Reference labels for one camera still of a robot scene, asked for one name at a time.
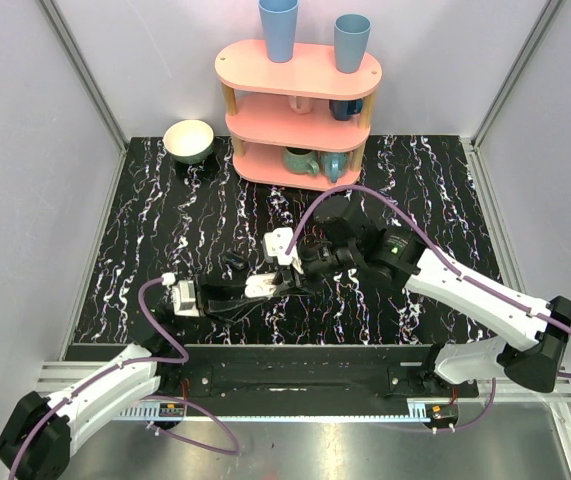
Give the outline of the white oval charging case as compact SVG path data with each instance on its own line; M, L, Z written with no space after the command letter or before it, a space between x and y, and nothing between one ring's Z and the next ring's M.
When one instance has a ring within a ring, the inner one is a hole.
M275 278L275 273L250 275L245 282L244 296L246 298L271 298L277 290Z

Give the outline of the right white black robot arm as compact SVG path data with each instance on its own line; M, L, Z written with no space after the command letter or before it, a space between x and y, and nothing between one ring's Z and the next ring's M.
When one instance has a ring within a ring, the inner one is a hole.
M299 249L288 227L264 236L266 255L292 272L281 292L350 269L368 270L397 288L447 305L494 334L469 344L433 346L418 374L428 395L496 377L539 393L554 390L570 337L571 300L543 300L512 290L460 264L415 224L380 228L341 196L324 199L312 216L323 237L309 247Z

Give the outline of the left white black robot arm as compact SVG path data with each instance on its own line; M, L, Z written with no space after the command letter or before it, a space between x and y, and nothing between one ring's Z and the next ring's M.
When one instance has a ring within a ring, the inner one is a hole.
M127 345L95 372L59 391L32 391L14 407L0 434L0 461L11 479L57 479L71 458L102 427L130 408L155 434L167 434L189 411L213 415L190 401L211 383L209 368L191 364L171 320L153 313L146 301L161 286L171 297L171 315L233 322L274 297L272 275L210 284L179 280L172 273L145 282L138 291L150 338Z

